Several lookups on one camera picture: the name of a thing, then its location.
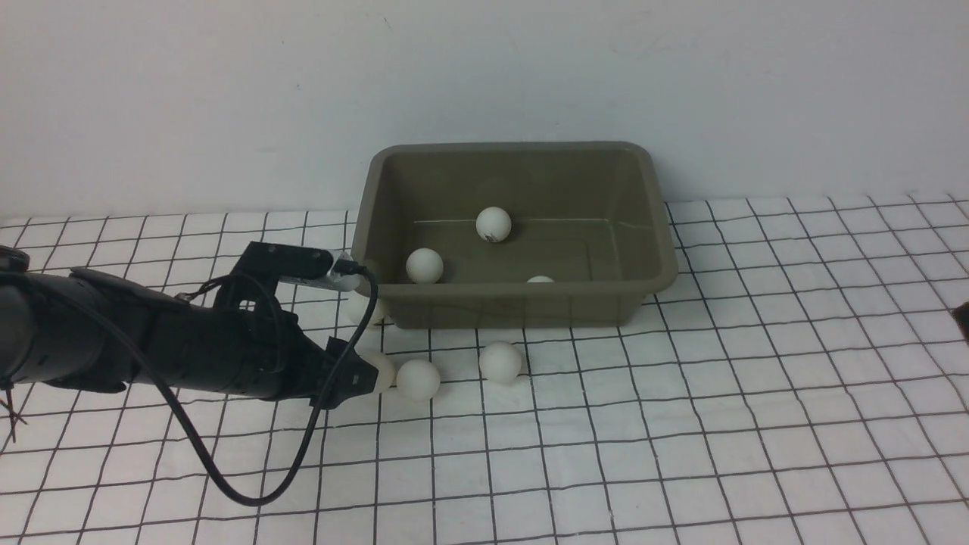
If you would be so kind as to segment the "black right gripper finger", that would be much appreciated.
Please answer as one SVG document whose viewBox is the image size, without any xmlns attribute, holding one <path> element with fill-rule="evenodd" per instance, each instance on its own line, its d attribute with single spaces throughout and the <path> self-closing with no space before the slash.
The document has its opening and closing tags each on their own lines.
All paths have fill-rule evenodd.
<svg viewBox="0 0 969 545">
<path fill-rule="evenodd" d="M 964 304 L 954 308 L 952 310 L 952 318 L 954 319 L 960 335 L 964 338 L 966 344 L 969 342 L 969 303 L 965 301 Z"/>
</svg>

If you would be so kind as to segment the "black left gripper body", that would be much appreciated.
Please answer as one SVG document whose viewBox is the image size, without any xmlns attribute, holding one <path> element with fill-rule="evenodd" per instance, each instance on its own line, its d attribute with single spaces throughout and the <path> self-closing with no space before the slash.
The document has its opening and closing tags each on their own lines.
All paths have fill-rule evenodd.
<svg viewBox="0 0 969 545">
<path fill-rule="evenodd" d="M 332 357 L 286 310 L 199 307 L 158 292 L 136 298 L 136 341 L 165 384 L 253 399 L 308 399 Z"/>
</svg>

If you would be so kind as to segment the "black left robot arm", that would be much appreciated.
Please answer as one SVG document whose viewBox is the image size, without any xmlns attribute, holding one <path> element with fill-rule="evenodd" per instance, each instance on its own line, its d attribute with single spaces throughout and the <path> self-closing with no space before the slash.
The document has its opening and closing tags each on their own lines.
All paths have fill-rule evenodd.
<svg viewBox="0 0 969 545">
<path fill-rule="evenodd" d="M 346 341 L 319 346 L 298 317 L 281 308 L 282 282 L 348 291 L 357 264 L 321 249 L 252 241 L 216 289 L 210 307 L 193 294 L 170 296 L 90 268 L 68 276 L 29 272 L 29 256 L 2 248 L 2 387 L 39 382 L 104 394 L 149 384 L 135 356 L 101 325 L 106 320 L 148 359 L 171 388 L 260 400 L 314 400 L 335 383 L 322 407 L 381 393 L 392 365 L 359 355 Z"/>
</svg>

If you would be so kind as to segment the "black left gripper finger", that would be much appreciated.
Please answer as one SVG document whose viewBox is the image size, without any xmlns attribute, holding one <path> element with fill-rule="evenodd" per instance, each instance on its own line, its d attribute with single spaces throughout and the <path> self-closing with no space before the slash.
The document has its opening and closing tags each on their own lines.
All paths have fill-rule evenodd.
<svg viewBox="0 0 969 545">
<path fill-rule="evenodd" d="M 311 350 L 307 372 L 309 403 L 322 410 L 335 410 L 344 401 L 372 394 L 379 378 L 377 368 L 338 338 L 330 338 L 325 348 Z"/>
</svg>

